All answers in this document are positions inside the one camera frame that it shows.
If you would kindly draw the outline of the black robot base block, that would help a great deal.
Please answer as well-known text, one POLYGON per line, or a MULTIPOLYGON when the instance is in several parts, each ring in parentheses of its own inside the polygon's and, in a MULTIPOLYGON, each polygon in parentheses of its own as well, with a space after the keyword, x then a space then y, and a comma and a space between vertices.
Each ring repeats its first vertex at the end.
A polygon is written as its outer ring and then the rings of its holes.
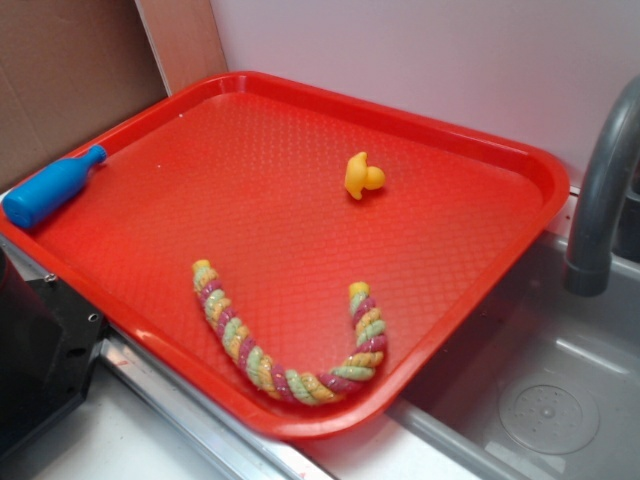
POLYGON ((81 405, 107 321, 61 279, 24 279, 1 254, 1 458, 81 405))

